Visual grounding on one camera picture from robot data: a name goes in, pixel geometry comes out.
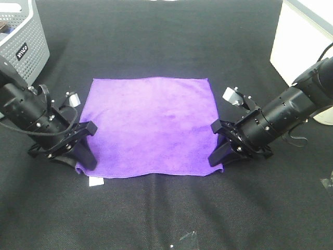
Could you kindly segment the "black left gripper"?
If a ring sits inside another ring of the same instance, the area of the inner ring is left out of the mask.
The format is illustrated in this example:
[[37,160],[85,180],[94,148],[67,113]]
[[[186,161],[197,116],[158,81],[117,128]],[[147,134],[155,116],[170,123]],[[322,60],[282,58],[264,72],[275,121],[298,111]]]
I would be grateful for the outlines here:
[[80,170],[95,170],[97,160],[87,142],[95,135],[97,125],[92,121],[79,122],[78,111],[63,105],[53,107],[52,113],[40,131],[31,138],[35,141],[28,154],[32,157],[44,155],[52,162],[61,163]]

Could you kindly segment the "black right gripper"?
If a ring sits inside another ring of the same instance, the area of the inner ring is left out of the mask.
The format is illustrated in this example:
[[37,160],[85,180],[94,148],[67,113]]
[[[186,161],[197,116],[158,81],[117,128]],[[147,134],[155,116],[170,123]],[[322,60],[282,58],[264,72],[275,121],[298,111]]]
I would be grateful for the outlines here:
[[211,129],[214,134],[217,134],[217,145],[211,155],[208,157],[209,165],[215,167],[219,164],[223,166],[235,163],[238,161],[255,159],[259,156],[265,159],[273,156],[273,152],[268,145],[254,146],[245,133],[242,131],[241,125],[249,119],[254,119],[258,122],[258,117],[262,116],[259,109],[249,112],[238,123],[232,123],[216,120],[211,124]]

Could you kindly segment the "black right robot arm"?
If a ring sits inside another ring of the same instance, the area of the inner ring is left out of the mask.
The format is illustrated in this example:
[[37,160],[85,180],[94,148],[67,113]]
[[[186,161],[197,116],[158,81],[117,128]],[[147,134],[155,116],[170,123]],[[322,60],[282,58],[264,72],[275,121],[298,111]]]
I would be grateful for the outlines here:
[[301,140],[298,146],[302,147],[307,139],[291,136],[292,130],[332,107],[332,58],[316,62],[264,107],[237,88],[228,87],[222,98],[247,113],[236,122],[218,119],[211,124],[219,137],[208,157],[210,166],[260,156],[269,158],[273,155],[269,144],[279,137],[290,144]]

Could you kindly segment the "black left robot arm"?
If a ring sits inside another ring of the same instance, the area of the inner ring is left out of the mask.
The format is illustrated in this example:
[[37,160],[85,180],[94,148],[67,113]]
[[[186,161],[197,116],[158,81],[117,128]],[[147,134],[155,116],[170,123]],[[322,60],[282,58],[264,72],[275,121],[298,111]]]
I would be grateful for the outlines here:
[[4,57],[1,58],[1,114],[13,123],[13,126],[3,125],[5,128],[26,134],[34,141],[28,150],[30,156],[44,155],[71,167],[80,163],[89,170],[96,168],[97,159],[87,137],[96,133],[97,126],[92,121],[80,122],[74,107],[55,107],[46,85],[30,90]]

